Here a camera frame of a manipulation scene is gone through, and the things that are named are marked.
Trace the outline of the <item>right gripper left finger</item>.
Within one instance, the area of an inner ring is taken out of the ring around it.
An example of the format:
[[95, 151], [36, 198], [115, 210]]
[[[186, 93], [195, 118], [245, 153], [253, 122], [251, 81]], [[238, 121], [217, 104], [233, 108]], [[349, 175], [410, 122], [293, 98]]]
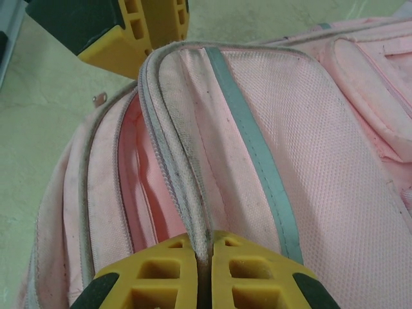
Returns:
[[102, 268], [72, 308], [196, 308], [197, 260], [186, 234]]

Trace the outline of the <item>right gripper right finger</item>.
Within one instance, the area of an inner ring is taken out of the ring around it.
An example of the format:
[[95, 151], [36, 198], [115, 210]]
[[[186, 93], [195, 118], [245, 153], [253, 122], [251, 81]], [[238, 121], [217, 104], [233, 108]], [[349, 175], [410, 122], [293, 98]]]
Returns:
[[212, 307], [338, 308], [315, 274], [233, 233], [214, 232]]

